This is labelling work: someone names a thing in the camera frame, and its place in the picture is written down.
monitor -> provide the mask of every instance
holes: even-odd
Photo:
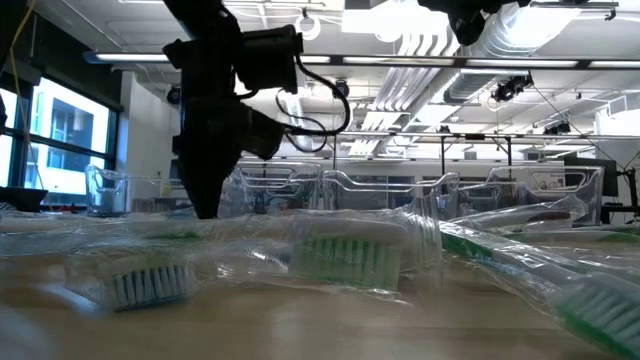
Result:
[[[616,197],[618,196],[618,169],[617,164],[613,160],[586,159],[579,157],[565,157],[565,166],[598,166],[604,168],[604,183],[602,184],[602,195]],[[567,186],[579,185],[582,176],[567,175]]]

desk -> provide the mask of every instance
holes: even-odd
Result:
[[[60,257],[0,259],[0,274],[0,344],[34,359],[608,359],[457,264],[416,306],[256,285],[120,314],[66,291]]]

fluorescent light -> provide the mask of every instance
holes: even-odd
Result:
[[[344,136],[389,136],[389,132],[380,131],[343,131],[340,135]]]
[[[313,64],[326,64],[329,62],[330,58],[328,56],[300,56],[300,60],[307,65]]]
[[[463,75],[510,75],[510,76],[526,76],[529,72],[526,70],[509,70],[509,69],[460,69]]]
[[[120,4],[164,5],[160,0],[118,0]]]
[[[589,67],[640,68],[640,61],[592,61]]]
[[[108,62],[168,62],[167,56],[164,54],[96,54],[96,58],[101,61]]]
[[[424,58],[424,57],[369,57],[369,56],[345,56],[343,62],[346,64],[359,65],[389,65],[389,66],[451,66],[453,59]]]
[[[127,5],[164,5],[164,1],[161,0],[118,0],[121,4]],[[324,9],[326,5],[322,2],[297,2],[297,1],[223,1],[223,4],[228,7],[242,7],[242,6],[258,6],[263,5],[266,7],[292,7],[296,6],[299,8],[313,8],[313,9]]]
[[[470,59],[467,61],[468,66],[519,66],[519,67],[575,67],[578,64],[576,60],[533,60],[533,59]]]

black cable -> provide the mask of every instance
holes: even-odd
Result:
[[[258,90],[251,90],[246,94],[236,95],[236,100],[251,99],[252,97],[256,96],[256,94],[258,94]]]
[[[303,153],[307,153],[307,154],[311,154],[311,153],[317,153],[319,151],[322,151],[322,149],[324,149],[325,146],[327,146],[327,139],[328,137],[323,137],[322,138],[322,145],[320,145],[319,147],[315,148],[315,149],[305,149],[302,146],[300,146],[300,144],[298,144],[295,140],[293,140],[293,138],[291,137],[292,135],[289,135],[288,133],[284,133],[284,137],[287,138],[287,140],[289,140],[289,142],[291,143],[291,145],[293,145],[294,148],[296,148],[296,150],[303,152]]]
[[[538,88],[537,88],[535,85],[532,85],[532,87],[533,87],[533,88],[538,92],[538,94],[540,94],[540,96],[542,96],[542,98],[544,99],[544,101],[546,101],[546,102],[547,102],[547,104],[549,104],[549,106],[551,106],[551,107],[553,108],[553,110],[555,110],[555,111],[556,111],[556,114],[557,114],[557,115],[560,115],[560,116],[564,119],[564,121],[566,121],[566,122],[567,122],[567,124],[569,124],[569,125],[570,125],[574,130],[575,130],[575,131],[577,131],[577,132],[578,132],[578,134],[580,134],[581,136],[585,136],[585,135],[584,135],[584,134],[583,134],[583,133],[582,133],[582,132],[581,132],[581,131],[580,131],[580,130],[575,126],[575,125],[573,125],[573,124],[571,123],[571,121],[569,121],[569,119],[568,119],[566,116],[564,116],[564,114],[562,114],[562,113],[560,112],[560,110],[558,110],[558,109],[557,109],[557,108],[556,108],[556,107],[551,103],[551,101],[549,101],[549,99],[547,99],[547,97],[546,97],[546,96],[542,95],[542,93],[540,92],[540,90],[538,90]],[[589,143],[591,143],[591,145],[593,145],[593,147],[595,147],[596,149],[598,149],[598,151],[600,151],[604,156],[606,156],[607,158],[609,158],[609,160],[611,160],[611,161],[615,162],[615,163],[616,163],[616,165],[618,165],[620,168],[622,168],[622,170],[623,170],[623,171],[625,170],[625,168],[623,168],[623,167],[622,167],[622,165],[620,165],[620,163],[619,163],[619,162],[615,161],[611,156],[609,156],[609,154],[607,154],[606,152],[602,151],[602,149],[601,149],[598,145],[596,145],[596,143],[594,143],[593,141],[591,141],[591,139],[589,139],[589,138],[587,138],[587,137],[585,137],[585,139],[586,139]]]
[[[627,171],[627,168],[629,167],[629,165],[631,165],[631,163],[633,162],[633,160],[635,160],[638,155],[640,155],[640,151],[636,153],[636,156],[632,157],[631,160],[629,160],[629,162],[627,163],[627,165],[624,166],[624,168],[622,169],[623,171]]]
[[[284,127],[289,130],[289,134],[290,135],[311,135],[311,136],[336,136],[338,134],[340,134],[341,132],[343,132],[344,130],[347,129],[347,127],[349,126],[349,123],[351,122],[351,108],[349,107],[349,101],[347,100],[347,98],[344,96],[344,94],[342,94],[342,92],[340,92],[340,90],[338,90],[338,88],[332,84],[329,80],[321,77],[320,75],[315,74],[314,72],[312,72],[311,70],[307,69],[306,67],[304,67],[304,64],[302,63],[302,60],[300,59],[300,55],[296,55],[296,64],[298,65],[298,67],[300,68],[300,71],[302,71],[303,74],[307,75],[308,77],[320,82],[321,84],[323,84],[324,86],[328,87],[331,89],[332,93],[338,97],[338,99],[342,102],[342,105],[344,106],[344,121],[342,123],[342,125],[340,125],[340,127],[338,127],[337,129],[334,130],[330,130],[327,131],[326,129],[324,130],[311,130],[311,129],[305,129],[299,126],[294,126],[294,125],[289,125],[289,124],[284,124]],[[280,108],[280,111],[282,111],[282,105],[279,105],[278,108]],[[284,114],[291,116],[293,118],[299,118],[295,115],[291,115],[289,113],[287,113],[286,111],[282,111]]]
[[[313,119],[313,118],[310,118],[310,117],[307,117],[307,116],[293,115],[293,114],[289,113],[284,108],[284,106],[282,106],[282,103],[280,102],[280,93],[283,92],[283,91],[284,91],[284,89],[280,89],[276,93],[276,105],[278,106],[278,109],[280,110],[281,113],[283,113],[283,114],[285,114],[285,115],[287,115],[289,117],[292,117],[294,119],[299,119],[299,120],[303,120],[303,121],[312,122],[312,123],[316,124],[321,129],[321,131],[324,131],[324,132],[327,131],[327,128],[324,127],[324,125],[322,125],[322,123],[320,121],[316,120],[316,119]],[[302,146],[300,146],[295,140],[293,140],[293,138],[291,137],[292,134],[290,134],[288,132],[285,132],[284,136],[287,138],[287,140],[289,140],[289,142],[291,143],[291,145],[293,145],[294,148],[296,148],[298,151],[301,151],[303,153],[316,153],[316,152],[321,151],[327,145],[327,138],[328,138],[328,136],[323,136],[322,137],[323,138],[322,145],[320,145],[320,147],[318,147],[316,149],[305,149]]]

ceiling light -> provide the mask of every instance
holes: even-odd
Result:
[[[467,61],[468,66],[508,66],[508,67],[535,67],[535,68],[571,68],[578,64],[576,60],[533,60],[533,59],[470,59]]]
[[[437,34],[449,26],[447,14],[431,11],[418,1],[381,2],[371,9],[345,9],[341,30],[359,34]]]
[[[613,68],[640,68],[640,61],[592,61],[590,68],[613,67]]]
[[[387,66],[451,66],[453,59],[429,58],[429,57],[368,57],[368,56],[345,56],[343,62],[346,64],[360,65],[387,65]]]
[[[330,61],[330,57],[328,56],[309,56],[302,55],[300,56],[300,60],[302,60],[305,65],[314,65],[314,64],[327,64]]]
[[[380,131],[343,131],[340,133],[343,136],[388,136],[391,135],[389,132],[380,132]]]
[[[104,62],[162,63],[169,61],[164,54],[114,53],[95,54],[95,57]]]
[[[526,70],[509,70],[509,69],[460,69],[462,75],[509,75],[509,76],[525,76],[529,75]]]
[[[164,5],[161,0],[118,0],[120,4]]]
[[[161,0],[118,0],[121,4],[127,5],[164,5],[164,1]],[[322,9],[324,10],[326,5],[322,2],[297,2],[297,1],[223,1],[223,4],[227,7],[242,7],[242,6],[266,6],[266,7],[305,7],[307,9]]]

